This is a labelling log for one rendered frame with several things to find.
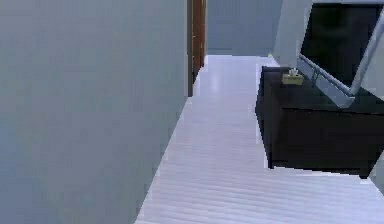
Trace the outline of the brown wooden room door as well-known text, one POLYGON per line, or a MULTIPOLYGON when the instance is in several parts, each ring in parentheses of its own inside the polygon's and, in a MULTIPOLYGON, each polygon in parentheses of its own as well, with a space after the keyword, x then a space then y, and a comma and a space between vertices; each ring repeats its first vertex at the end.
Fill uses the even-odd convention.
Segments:
POLYGON ((206 0, 187 0, 188 96, 193 96, 193 84, 205 58, 206 0))

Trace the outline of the silver framed television set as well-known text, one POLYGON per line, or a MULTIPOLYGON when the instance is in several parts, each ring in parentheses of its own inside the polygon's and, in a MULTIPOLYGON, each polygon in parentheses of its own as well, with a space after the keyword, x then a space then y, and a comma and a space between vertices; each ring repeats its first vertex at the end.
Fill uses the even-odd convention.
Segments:
POLYGON ((382 34, 382 0, 314 2, 297 66, 333 103, 347 108, 357 95, 382 34))

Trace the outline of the yellow tissue box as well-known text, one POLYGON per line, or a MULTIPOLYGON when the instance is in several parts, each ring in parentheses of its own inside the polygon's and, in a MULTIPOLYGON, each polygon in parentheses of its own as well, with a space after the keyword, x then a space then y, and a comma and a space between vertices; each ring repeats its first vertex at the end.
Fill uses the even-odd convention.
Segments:
POLYGON ((301 85, 304 77, 299 73, 297 68, 290 69, 282 75, 282 83, 286 85, 301 85))

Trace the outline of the black cabinet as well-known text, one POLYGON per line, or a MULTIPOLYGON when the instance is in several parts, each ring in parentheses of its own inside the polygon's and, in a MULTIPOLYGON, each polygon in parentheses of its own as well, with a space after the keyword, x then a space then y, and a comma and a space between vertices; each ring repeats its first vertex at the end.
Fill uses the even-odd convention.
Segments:
POLYGON ((340 108, 309 79, 284 84, 287 71, 261 68, 255 113, 267 166, 367 178, 384 152, 384 100, 360 89, 340 108))

